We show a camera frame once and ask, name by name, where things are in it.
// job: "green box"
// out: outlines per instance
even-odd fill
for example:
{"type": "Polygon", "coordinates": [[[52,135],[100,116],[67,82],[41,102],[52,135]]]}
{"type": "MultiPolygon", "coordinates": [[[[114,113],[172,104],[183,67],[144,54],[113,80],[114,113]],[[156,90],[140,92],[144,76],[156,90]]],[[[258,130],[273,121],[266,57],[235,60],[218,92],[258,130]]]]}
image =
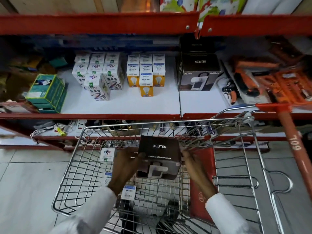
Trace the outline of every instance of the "green box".
{"type": "Polygon", "coordinates": [[[64,87],[64,82],[56,75],[39,74],[26,99],[37,108],[55,109],[64,87]]]}
{"type": "Polygon", "coordinates": [[[51,108],[39,108],[39,112],[40,113],[60,113],[60,111],[62,110],[65,98],[67,95],[67,87],[65,87],[62,91],[62,94],[60,96],[60,100],[57,104],[57,107],[55,109],[51,109],[51,108]]]}

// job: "person's left hand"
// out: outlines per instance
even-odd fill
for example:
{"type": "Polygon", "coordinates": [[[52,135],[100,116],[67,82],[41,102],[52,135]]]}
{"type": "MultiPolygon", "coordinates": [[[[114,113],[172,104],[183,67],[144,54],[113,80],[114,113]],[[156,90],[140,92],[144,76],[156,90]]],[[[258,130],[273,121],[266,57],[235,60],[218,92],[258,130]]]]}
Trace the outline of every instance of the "person's left hand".
{"type": "Polygon", "coordinates": [[[131,152],[129,148],[120,150],[117,153],[114,159],[112,179],[107,186],[116,196],[119,195],[126,182],[129,181],[138,170],[139,163],[144,156],[145,154],[143,153],[138,155],[137,153],[131,152]]]}

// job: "person's right hand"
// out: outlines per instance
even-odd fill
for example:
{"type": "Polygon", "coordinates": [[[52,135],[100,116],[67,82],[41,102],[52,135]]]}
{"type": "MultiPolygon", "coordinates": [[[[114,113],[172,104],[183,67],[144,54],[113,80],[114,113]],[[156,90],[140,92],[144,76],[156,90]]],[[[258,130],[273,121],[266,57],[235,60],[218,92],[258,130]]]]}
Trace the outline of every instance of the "person's right hand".
{"type": "Polygon", "coordinates": [[[217,193],[216,188],[208,179],[201,161],[186,150],[182,151],[182,155],[184,157],[185,166],[190,178],[196,183],[206,199],[215,195],[217,193]]]}

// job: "blue stripe on box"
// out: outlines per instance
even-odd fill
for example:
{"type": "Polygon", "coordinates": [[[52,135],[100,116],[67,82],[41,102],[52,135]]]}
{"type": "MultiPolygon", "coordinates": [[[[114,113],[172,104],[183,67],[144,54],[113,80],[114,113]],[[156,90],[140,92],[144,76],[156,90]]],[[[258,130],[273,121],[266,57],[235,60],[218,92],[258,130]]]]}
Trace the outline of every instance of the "blue stripe on box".
{"type": "Polygon", "coordinates": [[[135,186],[124,186],[124,188],[135,190],[135,186]]]}

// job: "light bulb picture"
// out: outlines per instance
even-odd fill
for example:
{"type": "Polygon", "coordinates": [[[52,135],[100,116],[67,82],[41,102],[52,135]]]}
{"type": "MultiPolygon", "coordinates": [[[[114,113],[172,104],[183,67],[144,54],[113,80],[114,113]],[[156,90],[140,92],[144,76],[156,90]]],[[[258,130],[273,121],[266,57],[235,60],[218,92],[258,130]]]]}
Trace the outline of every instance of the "light bulb picture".
{"type": "Polygon", "coordinates": [[[157,76],[155,79],[157,81],[157,84],[160,85],[160,82],[161,82],[161,79],[162,79],[161,76],[157,76]]]}
{"type": "Polygon", "coordinates": [[[149,94],[149,87],[144,87],[143,91],[144,91],[145,95],[148,96],[148,94],[149,94]]]}
{"type": "Polygon", "coordinates": [[[131,81],[132,81],[132,84],[135,86],[135,85],[136,85],[137,78],[131,77],[131,81]]]}

